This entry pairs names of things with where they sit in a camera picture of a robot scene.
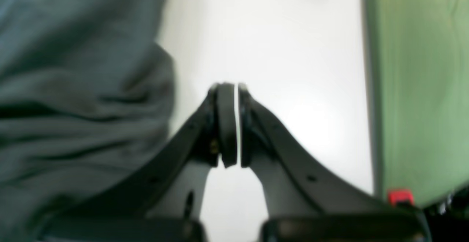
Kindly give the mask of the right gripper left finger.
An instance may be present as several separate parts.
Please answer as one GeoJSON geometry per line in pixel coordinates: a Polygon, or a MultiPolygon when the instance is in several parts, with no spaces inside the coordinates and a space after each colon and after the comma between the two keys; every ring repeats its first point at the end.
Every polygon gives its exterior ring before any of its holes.
{"type": "Polygon", "coordinates": [[[235,86],[215,83],[171,140],[139,170],[53,218],[42,242],[206,242],[200,212],[221,158],[237,163],[235,86]]]}

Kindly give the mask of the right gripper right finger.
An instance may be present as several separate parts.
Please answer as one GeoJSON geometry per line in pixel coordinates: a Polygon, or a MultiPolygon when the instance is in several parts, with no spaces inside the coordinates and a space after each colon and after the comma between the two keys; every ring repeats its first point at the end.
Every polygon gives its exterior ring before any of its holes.
{"type": "Polygon", "coordinates": [[[260,181],[260,242],[430,242],[426,222],[359,190],[312,157],[240,84],[241,166],[260,181]]]}

